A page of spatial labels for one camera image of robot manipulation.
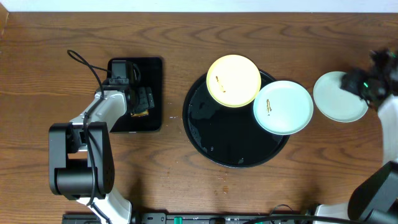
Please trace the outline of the green yellow sponge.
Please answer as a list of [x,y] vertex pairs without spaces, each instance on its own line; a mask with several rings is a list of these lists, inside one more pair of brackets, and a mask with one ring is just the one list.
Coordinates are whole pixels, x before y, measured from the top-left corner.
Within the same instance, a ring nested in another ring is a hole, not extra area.
[[145,111],[140,112],[140,113],[131,113],[131,117],[132,118],[138,118],[138,117],[147,116],[148,114],[149,114],[149,110],[145,110]]

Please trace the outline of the pale green plate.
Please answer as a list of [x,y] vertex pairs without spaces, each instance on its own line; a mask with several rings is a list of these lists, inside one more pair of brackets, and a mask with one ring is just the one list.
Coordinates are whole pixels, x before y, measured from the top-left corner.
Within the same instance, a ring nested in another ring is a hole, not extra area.
[[350,123],[362,118],[368,106],[360,97],[342,90],[341,78],[345,72],[334,71],[322,75],[313,87],[317,108],[328,118]]

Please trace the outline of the light blue plate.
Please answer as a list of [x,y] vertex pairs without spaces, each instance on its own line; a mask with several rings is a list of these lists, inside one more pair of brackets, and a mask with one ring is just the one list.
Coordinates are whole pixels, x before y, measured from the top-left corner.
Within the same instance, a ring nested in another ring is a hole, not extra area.
[[260,127],[272,134],[291,135],[301,131],[313,115],[309,92],[292,81],[276,81],[263,87],[253,104]]

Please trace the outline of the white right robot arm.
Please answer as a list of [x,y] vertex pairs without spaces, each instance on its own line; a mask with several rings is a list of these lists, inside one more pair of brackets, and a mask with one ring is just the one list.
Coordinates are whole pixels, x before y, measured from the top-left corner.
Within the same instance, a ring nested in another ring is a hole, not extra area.
[[367,70],[354,68],[333,82],[333,90],[316,83],[313,96],[323,111],[348,109],[347,96],[376,112],[382,131],[382,160],[375,173],[355,188],[345,203],[316,206],[314,223],[397,223],[397,52],[370,52]]

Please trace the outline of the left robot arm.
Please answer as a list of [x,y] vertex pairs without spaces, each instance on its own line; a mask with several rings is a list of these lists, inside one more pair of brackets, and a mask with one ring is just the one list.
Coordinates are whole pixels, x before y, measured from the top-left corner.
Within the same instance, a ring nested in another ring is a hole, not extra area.
[[114,186],[115,170],[109,132],[127,114],[129,104],[154,107],[149,87],[105,86],[68,123],[49,129],[49,186],[53,194],[86,205],[94,218],[82,223],[140,223],[141,217]]

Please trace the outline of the rectangular black tray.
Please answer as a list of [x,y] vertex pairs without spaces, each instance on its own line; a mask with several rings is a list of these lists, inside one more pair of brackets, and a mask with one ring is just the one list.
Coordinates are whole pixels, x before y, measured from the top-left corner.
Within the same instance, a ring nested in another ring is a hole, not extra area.
[[[141,72],[141,81],[138,86],[111,85],[111,62],[113,60],[127,60],[135,63]],[[132,90],[137,87],[150,87],[154,96],[155,107],[149,109],[147,116],[132,118],[126,112],[121,116],[112,128],[113,133],[136,133],[157,131],[162,124],[162,81],[163,81],[163,58],[161,57],[133,57],[133,58],[112,58],[108,62],[108,74],[106,85],[108,87],[122,86],[123,90]]]

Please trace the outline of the round black tray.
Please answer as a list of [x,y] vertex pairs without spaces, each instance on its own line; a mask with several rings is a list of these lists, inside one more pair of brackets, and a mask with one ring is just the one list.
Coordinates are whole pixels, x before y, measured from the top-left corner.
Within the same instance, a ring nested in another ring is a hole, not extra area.
[[288,135],[272,134],[255,119],[253,102],[239,108],[217,103],[202,75],[189,89],[182,120],[193,147],[207,159],[225,167],[259,166],[275,157]]

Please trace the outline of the yellow plate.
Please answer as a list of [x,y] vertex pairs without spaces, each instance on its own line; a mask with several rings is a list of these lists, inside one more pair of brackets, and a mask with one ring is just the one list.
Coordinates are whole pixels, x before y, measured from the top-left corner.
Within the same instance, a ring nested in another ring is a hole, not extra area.
[[250,104],[259,93],[261,74],[248,58],[225,55],[208,69],[206,87],[217,103],[239,108]]

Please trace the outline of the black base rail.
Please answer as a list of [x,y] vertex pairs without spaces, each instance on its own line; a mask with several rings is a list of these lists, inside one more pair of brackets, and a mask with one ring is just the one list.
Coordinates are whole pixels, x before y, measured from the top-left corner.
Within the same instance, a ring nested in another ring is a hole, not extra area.
[[[139,213],[133,211],[130,215],[130,223],[141,224],[241,224],[262,218],[260,215],[237,215],[237,214],[171,214],[166,213]],[[101,223],[96,215],[89,213],[66,213],[62,216],[61,224],[84,224]]]

